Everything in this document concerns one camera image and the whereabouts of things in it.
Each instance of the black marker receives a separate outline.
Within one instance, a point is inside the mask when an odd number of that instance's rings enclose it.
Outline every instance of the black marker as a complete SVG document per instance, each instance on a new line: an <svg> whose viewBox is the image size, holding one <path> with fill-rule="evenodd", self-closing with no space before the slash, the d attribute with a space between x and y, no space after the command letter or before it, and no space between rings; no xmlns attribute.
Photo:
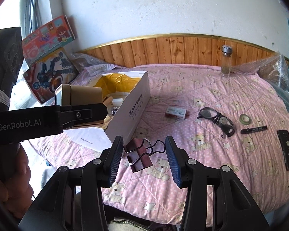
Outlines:
<svg viewBox="0 0 289 231"><path fill-rule="evenodd" d="M266 130L267 126L261 126L261 127L255 127L255 128L246 128L246 129L241 129L241 134L249 134L253 132L258 132L262 130Z"/></svg>

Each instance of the pink quilt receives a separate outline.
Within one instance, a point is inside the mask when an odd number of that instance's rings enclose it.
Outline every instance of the pink quilt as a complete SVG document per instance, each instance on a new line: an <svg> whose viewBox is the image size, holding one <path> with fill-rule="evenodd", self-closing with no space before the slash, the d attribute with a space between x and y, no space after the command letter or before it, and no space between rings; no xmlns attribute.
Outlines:
<svg viewBox="0 0 289 231"><path fill-rule="evenodd" d="M203 65L146 65L133 70L148 71L151 91L134 137L154 143L172 135L179 148L205 166L219 168L227 164L264 213L289 199L289 171L285 169L276 133L278 129L289 131L289 113L269 83L257 75L231 74L222 79L218 67ZM186 108L186 119L165 117L168 106ZM233 121L236 132L232 137L221 138L220 128L209 120L197 119L205 106ZM240 134L240 129L246 128L239 122L243 113L252 118L247 127L267 125L268 129ZM80 167L100 155L73 143L65 133L30 142L57 168ZM116 183L110 189L102 189L104 203L151 221L177 224L187 190L177 188L173 182L166 154L151 158L152 167L132 173L124 155ZM208 187L208 226L212 219L212 188Z"/></svg>

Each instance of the tape roll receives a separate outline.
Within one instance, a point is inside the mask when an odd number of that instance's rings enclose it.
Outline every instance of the tape roll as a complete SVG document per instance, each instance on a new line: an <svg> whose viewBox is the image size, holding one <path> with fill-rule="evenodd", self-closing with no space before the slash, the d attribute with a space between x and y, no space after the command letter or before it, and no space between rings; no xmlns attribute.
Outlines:
<svg viewBox="0 0 289 231"><path fill-rule="evenodd" d="M246 114L241 114L239 121L243 124L243 125L248 125L251 123L251 118L246 115Z"/></svg>

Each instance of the silver screw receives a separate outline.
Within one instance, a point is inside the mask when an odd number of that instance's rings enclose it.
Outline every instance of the silver screw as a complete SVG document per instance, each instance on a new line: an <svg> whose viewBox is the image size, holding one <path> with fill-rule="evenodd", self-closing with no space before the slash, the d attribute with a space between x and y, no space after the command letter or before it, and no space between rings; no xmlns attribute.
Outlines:
<svg viewBox="0 0 289 231"><path fill-rule="evenodd" d="M230 171L230 167L222 166L222 170L225 171L225 172L229 172Z"/></svg>
<svg viewBox="0 0 289 231"><path fill-rule="evenodd" d="M195 159L188 159L188 160L187 160L187 163L188 163L188 164L191 164L191 165L194 165L194 164L197 163L197 161L196 161Z"/></svg>
<svg viewBox="0 0 289 231"><path fill-rule="evenodd" d="M102 163L102 160L99 159L99 158L96 158L96 159L94 159L94 160L92 161L92 163L95 164L95 165L99 165L99 164Z"/></svg>
<svg viewBox="0 0 289 231"><path fill-rule="evenodd" d="M61 166L61 167L59 167L59 172L65 172L65 171L67 171L67 167L66 166Z"/></svg>

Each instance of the transparent tumbler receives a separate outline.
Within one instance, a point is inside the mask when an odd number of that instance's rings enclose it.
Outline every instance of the transparent tumbler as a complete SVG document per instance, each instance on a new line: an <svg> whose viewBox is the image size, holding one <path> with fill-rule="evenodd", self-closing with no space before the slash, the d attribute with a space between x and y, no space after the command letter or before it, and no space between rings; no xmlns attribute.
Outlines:
<svg viewBox="0 0 289 231"><path fill-rule="evenodd" d="M221 55L221 73L223 77L230 76L232 47L223 45Z"/></svg>

